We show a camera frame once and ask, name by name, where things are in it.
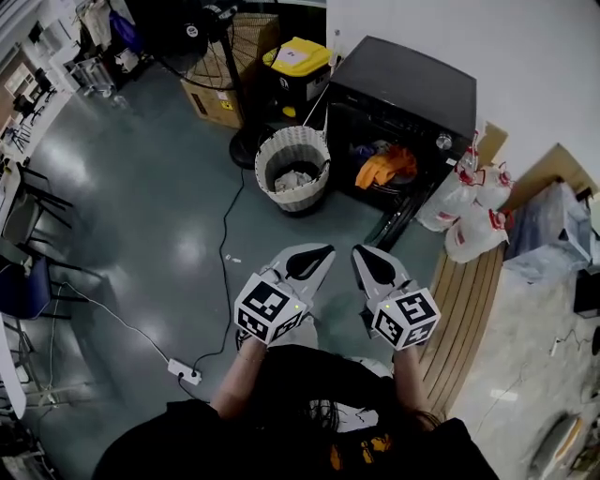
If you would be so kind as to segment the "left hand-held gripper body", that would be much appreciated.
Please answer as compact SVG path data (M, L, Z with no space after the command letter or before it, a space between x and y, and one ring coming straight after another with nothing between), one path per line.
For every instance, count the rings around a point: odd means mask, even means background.
M265 345L297 327L309 310L290 286L276 279L272 269L253 273L234 301L234 323Z

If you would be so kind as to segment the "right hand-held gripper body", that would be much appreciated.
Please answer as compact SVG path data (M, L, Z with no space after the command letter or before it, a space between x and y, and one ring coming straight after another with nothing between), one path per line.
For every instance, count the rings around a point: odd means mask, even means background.
M380 298L366 302L367 329L396 351L421 344L430 338L441 312L428 288L407 283Z

